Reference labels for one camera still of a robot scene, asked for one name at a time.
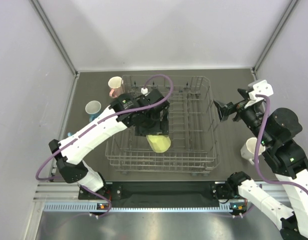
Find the pink mug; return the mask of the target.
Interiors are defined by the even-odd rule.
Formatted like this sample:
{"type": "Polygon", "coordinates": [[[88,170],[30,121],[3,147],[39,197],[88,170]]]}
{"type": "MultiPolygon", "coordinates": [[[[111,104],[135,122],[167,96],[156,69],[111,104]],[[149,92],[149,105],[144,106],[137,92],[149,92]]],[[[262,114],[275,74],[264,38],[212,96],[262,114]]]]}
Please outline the pink mug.
{"type": "Polygon", "coordinates": [[[123,84],[123,79],[120,76],[110,78],[108,81],[108,86],[110,88],[109,96],[114,99],[123,94],[123,84]]]}

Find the aluminium frame rail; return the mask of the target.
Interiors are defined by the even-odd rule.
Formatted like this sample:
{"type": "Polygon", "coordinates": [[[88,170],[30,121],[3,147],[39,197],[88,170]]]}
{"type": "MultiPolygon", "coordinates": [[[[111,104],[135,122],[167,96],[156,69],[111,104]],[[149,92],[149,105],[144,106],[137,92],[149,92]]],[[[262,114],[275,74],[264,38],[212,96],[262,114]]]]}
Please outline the aluminium frame rail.
{"type": "MultiPolygon", "coordinates": [[[[291,207],[282,185],[255,183],[271,197],[291,207]]],[[[86,213],[100,218],[111,213],[230,213],[232,217],[243,215],[249,206],[254,206],[244,198],[211,199],[199,193],[185,195],[145,195],[133,194],[125,199],[112,199],[108,196],[91,196],[86,199],[80,195],[80,187],[64,182],[40,183],[34,200],[44,203],[46,212],[86,213]]]]}

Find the yellow mug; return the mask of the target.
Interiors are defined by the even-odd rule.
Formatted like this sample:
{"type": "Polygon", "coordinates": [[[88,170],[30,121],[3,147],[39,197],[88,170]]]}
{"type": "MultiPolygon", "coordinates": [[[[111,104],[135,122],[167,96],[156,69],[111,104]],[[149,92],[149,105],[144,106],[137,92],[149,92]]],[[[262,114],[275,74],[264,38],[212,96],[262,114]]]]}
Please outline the yellow mug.
{"type": "Polygon", "coordinates": [[[171,146],[171,139],[167,135],[147,135],[146,139],[155,153],[164,153],[171,146]]]}

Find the white mug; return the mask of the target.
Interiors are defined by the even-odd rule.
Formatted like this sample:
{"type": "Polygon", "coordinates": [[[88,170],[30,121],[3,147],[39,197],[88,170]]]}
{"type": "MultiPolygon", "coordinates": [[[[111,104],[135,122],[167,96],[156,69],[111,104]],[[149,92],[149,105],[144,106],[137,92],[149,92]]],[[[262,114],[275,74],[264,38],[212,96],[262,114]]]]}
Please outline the white mug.
{"type": "Polygon", "coordinates": [[[257,143],[256,137],[249,138],[240,150],[241,157],[247,160],[251,165],[254,165],[254,153],[257,143]]]}

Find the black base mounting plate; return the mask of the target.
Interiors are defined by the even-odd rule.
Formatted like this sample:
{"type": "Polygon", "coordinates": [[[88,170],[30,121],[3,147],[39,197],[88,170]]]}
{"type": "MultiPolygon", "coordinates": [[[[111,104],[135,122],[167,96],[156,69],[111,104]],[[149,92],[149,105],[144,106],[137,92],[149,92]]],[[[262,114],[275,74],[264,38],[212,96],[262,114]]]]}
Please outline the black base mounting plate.
{"type": "Polygon", "coordinates": [[[127,199],[133,194],[173,196],[201,194],[211,199],[239,199],[238,190],[226,183],[216,184],[212,181],[114,181],[106,182],[99,190],[90,190],[80,186],[80,195],[90,199],[91,196],[113,199],[127,199]]]}

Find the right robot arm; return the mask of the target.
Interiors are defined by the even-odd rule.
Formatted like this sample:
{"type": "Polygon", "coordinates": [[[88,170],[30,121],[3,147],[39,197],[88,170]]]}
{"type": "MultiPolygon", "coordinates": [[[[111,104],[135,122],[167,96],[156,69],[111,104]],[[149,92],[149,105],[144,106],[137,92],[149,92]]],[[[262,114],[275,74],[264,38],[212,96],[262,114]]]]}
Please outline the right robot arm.
{"type": "Polygon", "coordinates": [[[236,114],[233,121],[243,120],[257,141],[251,157],[258,175],[259,150],[277,180],[262,180],[282,185],[291,207],[287,207],[260,188],[246,173],[233,173],[225,182],[232,198],[242,197],[257,207],[277,227],[284,240],[308,240],[308,159],[294,137],[302,131],[297,115],[287,108],[270,112],[273,90],[264,87],[254,90],[239,89],[243,100],[233,104],[214,101],[219,119],[225,121],[236,114]]]}

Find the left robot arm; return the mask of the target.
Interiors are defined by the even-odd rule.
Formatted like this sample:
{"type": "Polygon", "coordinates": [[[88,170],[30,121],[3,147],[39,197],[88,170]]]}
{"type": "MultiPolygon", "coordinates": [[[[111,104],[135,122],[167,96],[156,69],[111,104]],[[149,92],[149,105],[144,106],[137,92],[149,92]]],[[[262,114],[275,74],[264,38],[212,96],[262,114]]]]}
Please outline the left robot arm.
{"type": "Polygon", "coordinates": [[[160,116],[166,116],[168,112],[168,98],[157,89],[138,97],[123,93],[74,135],[61,141],[50,141],[49,147],[65,182],[88,188],[97,199],[104,197],[107,192],[105,180],[84,162],[84,157],[111,136],[130,127],[160,134],[157,127],[160,116]]]}

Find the blue floral mug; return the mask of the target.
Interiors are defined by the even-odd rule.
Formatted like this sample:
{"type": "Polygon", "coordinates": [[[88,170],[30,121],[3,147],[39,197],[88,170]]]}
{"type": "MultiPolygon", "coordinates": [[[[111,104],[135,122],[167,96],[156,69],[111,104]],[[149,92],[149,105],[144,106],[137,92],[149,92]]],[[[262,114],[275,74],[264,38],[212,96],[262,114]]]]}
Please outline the blue floral mug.
{"type": "Polygon", "coordinates": [[[85,106],[85,112],[89,115],[89,122],[92,122],[101,114],[102,105],[97,100],[88,102],[85,106]]]}

